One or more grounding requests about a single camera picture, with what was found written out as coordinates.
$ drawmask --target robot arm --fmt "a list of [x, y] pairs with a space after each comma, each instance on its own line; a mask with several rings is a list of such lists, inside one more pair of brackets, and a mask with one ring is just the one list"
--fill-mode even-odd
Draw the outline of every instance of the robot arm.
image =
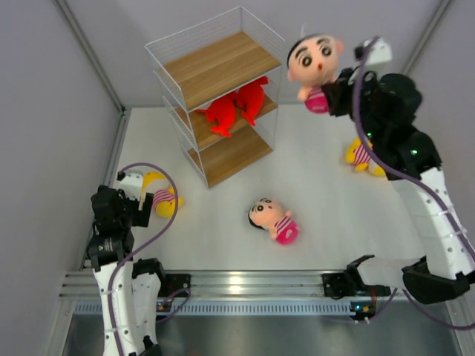
[[[364, 42], [355, 49], [362, 57]], [[442, 162], [431, 138], [413, 125], [422, 95], [414, 82], [401, 74], [379, 78], [391, 60], [391, 50], [379, 39], [370, 52], [361, 92], [360, 117], [364, 132], [373, 144], [373, 152], [386, 165], [403, 172], [435, 191], [448, 207], [443, 210], [433, 197], [413, 182], [387, 172], [413, 219], [426, 256], [415, 260], [386, 260], [363, 256], [348, 265], [345, 278], [353, 292], [368, 286], [389, 286], [408, 291], [420, 303], [431, 304], [454, 299], [475, 283], [475, 262], [461, 243], [460, 228], [448, 220], [452, 214], [461, 226], [445, 186]], [[343, 69], [335, 83], [325, 85], [330, 115], [350, 115], [356, 69]]]
[[100, 186], [91, 197], [94, 234], [87, 251], [102, 302], [104, 356], [162, 354], [155, 335], [155, 318], [165, 273], [158, 260], [128, 260], [108, 290], [117, 265], [132, 252], [131, 227], [148, 225], [153, 196], [147, 194], [141, 202], [142, 185], [141, 173], [122, 174], [118, 189]]

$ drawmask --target white wall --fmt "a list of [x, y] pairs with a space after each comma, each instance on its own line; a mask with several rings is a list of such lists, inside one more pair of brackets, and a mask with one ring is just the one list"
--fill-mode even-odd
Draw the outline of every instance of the white wall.
[[39, 355], [118, 113], [50, 0], [0, 6], [0, 345]]
[[[342, 65], [353, 65], [352, 49], [375, 34], [394, 49], [393, 69], [409, 56], [438, 0], [68, 0], [124, 105], [159, 105], [159, 86], [144, 45], [237, 6], [244, 6], [288, 41], [328, 32], [347, 43]], [[295, 100], [297, 86], [283, 83], [282, 99]]]
[[[412, 77], [424, 95], [416, 126], [436, 144], [457, 214], [475, 245], [474, 14], [475, 1], [454, 2]], [[470, 301], [475, 312], [474, 294]]]

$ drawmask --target doll face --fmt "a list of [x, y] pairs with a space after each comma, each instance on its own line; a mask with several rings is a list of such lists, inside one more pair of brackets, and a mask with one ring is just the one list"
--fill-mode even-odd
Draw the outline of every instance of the doll face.
[[343, 42], [332, 36], [303, 40], [289, 55], [289, 80], [309, 86], [327, 83], [335, 75], [342, 52]]
[[249, 211], [249, 217], [254, 224], [268, 229], [284, 215], [281, 205], [275, 199], [262, 198]]

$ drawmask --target black hair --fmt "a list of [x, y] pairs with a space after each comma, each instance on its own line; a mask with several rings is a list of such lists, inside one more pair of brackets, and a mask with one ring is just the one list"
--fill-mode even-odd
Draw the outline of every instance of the black hair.
[[251, 225], [254, 226], [255, 228], [259, 228], [259, 229], [261, 229], [261, 230], [265, 230], [265, 228], [263, 228], [262, 226], [259, 226], [259, 225], [255, 224], [255, 223], [252, 221], [250, 212], [247, 213], [247, 218], [249, 219], [249, 224], [251, 224]]
[[297, 46], [299, 46], [300, 43], [302, 43], [303, 41], [306, 41], [307, 39], [311, 39], [312, 37], [319, 37], [319, 36], [323, 36], [323, 35], [324, 35], [324, 33], [313, 33], [312, 35], [306, 35], [306, 36], [302, 37], [296, 43], [294, 43], [292, 48], [290, 48], [289, 54], [287, 55], [287, 68], [289, 67], [290, 56], [292, 55], [294, 50], [297, 48]]

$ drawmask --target white floor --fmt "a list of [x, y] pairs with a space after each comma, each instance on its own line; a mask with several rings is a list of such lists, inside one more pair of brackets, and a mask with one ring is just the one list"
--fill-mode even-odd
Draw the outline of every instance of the white floor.
[[[421, 257], [412, 222], [391, 184], [342, 163], [355, 134], [348, 118], [283, 105], [274, 152], [208, 190], [180, 150], [166, 110], [133, 109], [119, 168], [133, 162], [159, 165], [185, 199], [172, 227], [141, 257], [187, 270], [340, 269], [364, 254]], [[295, 243], [278, 245], [251, 227], [247, 211], [260, 197], [276, 197], [293, 212], [301, 227]], [[148, 228], [134, 228], [135, 247], [165, 223], [152, 215]]]

